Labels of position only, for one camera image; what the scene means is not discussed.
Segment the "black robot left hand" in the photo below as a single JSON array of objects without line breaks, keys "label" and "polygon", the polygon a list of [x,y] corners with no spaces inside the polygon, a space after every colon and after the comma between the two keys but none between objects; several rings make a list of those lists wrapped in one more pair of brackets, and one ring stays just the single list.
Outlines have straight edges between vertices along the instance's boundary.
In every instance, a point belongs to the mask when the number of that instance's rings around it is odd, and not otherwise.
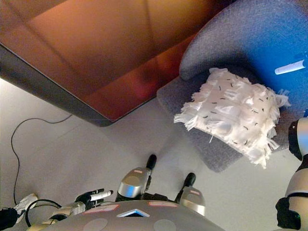
[{"label": "black robot left hand", "polygon": [[105,189],[97,189],[79,195],[75,199],[75,202],[82,202],[85,205],[86,210],[88,210],[103,203],[104,198],[111,196],[113,193],[113,190],[106,191]]}]

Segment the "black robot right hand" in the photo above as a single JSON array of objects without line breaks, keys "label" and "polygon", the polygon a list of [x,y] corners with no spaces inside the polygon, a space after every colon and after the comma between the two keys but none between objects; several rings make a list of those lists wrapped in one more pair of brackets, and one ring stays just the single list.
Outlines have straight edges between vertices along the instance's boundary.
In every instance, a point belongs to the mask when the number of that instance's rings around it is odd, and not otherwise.
[{"label": "black robot right hand", "polygon": [[276,75],[286,74],[294,71],[304,69],[308,66],[308,61],[303,59],[295,63],[291,63],[285,66],[278,67],[274,70]]}]

